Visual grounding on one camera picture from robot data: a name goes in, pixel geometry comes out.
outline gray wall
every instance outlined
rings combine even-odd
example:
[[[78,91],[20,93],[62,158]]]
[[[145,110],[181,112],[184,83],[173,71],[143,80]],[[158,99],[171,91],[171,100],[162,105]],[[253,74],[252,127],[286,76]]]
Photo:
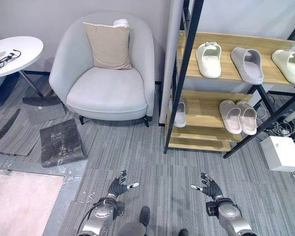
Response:
[[[145,20],[152,30],[156,80],[162,80],[170,1],[0,0],[0,39],[20,35],[40,38],[42,57],[27,70],[50,71],[61,37],[73,21],[96,11],[129,12]]]
[[[280,39],[294,28],[295,0],[205,0],[198,25],[203,32]]]

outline white box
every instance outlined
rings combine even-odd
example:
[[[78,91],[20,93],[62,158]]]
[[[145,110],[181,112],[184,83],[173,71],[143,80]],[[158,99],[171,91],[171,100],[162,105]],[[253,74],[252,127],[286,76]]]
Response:
[[[272,171],[295,171],[295,144],[291,138],[269,136],[261,142]]]

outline chair leg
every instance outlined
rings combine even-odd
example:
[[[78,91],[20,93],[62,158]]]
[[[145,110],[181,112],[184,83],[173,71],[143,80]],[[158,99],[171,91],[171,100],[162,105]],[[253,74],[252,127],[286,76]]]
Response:
[[[81,125],[84,125],[84,116],[79,116],[79,120],[80,120],[80,123],[81,123]]]
[[[148,124],[148,119],[146,117],[142,117],[144,124],[146,125],[146,127],[149,127]]]

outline gray armchair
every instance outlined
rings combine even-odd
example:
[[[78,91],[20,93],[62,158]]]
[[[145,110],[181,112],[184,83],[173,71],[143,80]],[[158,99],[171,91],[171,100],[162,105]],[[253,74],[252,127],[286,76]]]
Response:
[[[94,67],[92,49],[83,22],[112,25],[125,18],[130,25],[132,69]],[[83,117],[102,120],[144,118],[151,121],[154,105],[154,45],[148,25],[122,12],[99,12],[75,21],[64,34],[49,77],[61,101]]]

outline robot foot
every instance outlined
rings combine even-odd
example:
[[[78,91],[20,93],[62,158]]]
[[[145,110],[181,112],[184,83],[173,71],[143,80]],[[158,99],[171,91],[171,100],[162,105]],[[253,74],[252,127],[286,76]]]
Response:
[[[189,236],[189,232],[185,229],[180,230],[178,236]]]
[[[147,206],[142,207],[140,212],[139,222],[143,224],[145,227],[148,226],[149,223],[149,208]]]

